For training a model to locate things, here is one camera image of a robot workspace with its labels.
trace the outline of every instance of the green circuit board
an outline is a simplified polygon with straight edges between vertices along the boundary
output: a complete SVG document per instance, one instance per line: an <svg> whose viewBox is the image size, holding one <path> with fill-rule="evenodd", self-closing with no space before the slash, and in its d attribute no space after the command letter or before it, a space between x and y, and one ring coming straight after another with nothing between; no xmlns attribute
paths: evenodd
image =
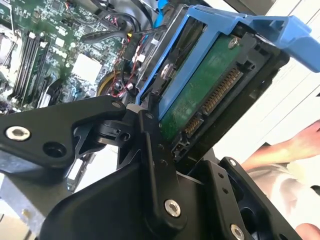
<svg viewBox="0 0 320 240"><path fill-rule="evenodd" d="M182 131L203 100L218 84L221 75L235 59L241 46L228 48L232 37L221 34L197 70L160 121L161 134L167 141Z"/></svg>
<svg viewBox="0 0 320 240"><path fill-rule="evenodd" d="M101 22L91 25L77 22L75 17L87 23L97 20L81 5L77 4L71 14L65 0L11 0L11 14L7 1L4 1L0 0L0 21L8 24L13 21L14 28L20 31L22 42L28 37L29 32L48 42L42 79L54 75L55 79L65 80L64 102L74 99L77 89L82 89L82 92L95 90L95 83L79 81L73 74L80 54L102 65L96 79L97 83L106 73L113 71L114 63L123 46L122 39L115 37L96 44L81 43L80 38L85 34L109 30L108 26Z"/></svg>

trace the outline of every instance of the green motherboard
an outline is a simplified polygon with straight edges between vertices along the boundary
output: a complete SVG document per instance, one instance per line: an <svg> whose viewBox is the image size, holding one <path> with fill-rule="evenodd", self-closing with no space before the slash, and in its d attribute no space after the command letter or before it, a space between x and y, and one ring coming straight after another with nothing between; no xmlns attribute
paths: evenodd
<svg viewBox="0 0 320 240"><path fill-rule="evenodd" d="M0 23L12 28L14 35L19 38L14 43L12 54L18 50L28 51L30 47L27 44L31 43L27 42L31 37L39 38L39 44L44 44L47 48L40 72L36 72L36 77L32 76L34 70L28 73L31 76L27 79L28 86L25 89L33 86L35 79L39 82L46 80L49 83L63 79L62 102L74 101L79 99L80 95L93 97L98 82L113 71L118 53L123 46L122 39L117 37L96 44L81 43L80 38L83 35L107 31L109 26L97 21L97 17L80 4L75 4L72 10L67 4L65 0L0 0ZM39 56L39 53L41 51L37 50L29 64L34 65L38 58L43 57L43 54ZM12 57L11 61L22 63L21 53L19 58ZM19 72L17 69L10 69L13 65L6 64L0 69L3 75L9 76L11 85L18 79L15 72Z"/></svg>

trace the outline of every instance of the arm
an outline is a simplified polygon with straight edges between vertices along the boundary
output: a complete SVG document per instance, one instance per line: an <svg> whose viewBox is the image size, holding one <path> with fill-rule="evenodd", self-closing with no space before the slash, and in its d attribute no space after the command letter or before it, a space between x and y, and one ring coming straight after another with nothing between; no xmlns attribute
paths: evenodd
<svg viewBox="0 0 320 240"><path fill-rule="evenodd" d="M242 167L247 171L269 164L291 163L317 155L320 155L320 120L288 141L259 148L242 164Z"/></svg>

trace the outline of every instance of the ram slot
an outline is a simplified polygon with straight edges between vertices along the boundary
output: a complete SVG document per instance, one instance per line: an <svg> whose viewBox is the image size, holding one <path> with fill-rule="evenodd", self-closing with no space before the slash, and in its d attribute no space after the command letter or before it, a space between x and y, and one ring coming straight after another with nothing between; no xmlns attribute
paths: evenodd
<svg viewBox="0 0 320 240"><path fill-rule="evenodd" d="M40 42L36 38L27 37L24 44L18 74L13 87L12 96L22 100L26 87L30 81L32 68L35 63L35 56L38 52Z"/></svg>

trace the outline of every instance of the white chip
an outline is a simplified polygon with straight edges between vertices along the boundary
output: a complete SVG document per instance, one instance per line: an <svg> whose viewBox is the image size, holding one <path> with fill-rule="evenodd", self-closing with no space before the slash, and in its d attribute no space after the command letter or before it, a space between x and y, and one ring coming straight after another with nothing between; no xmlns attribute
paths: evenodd
<svg viewBox="0 0 320 240"><path fill-rule="evenodd" d="M63 48L65 45L65 40L62 40L61 38L57 37L55 40L55 44L58 45L59 47Z"/></svg>
<svg viewBox="0 0 320 240"><path fill-rule="evenodd" d="M102 65L94 59L87 57L84 54L79 54L72 69L72 73L78 78L86 80L94 84Z"/></svg>

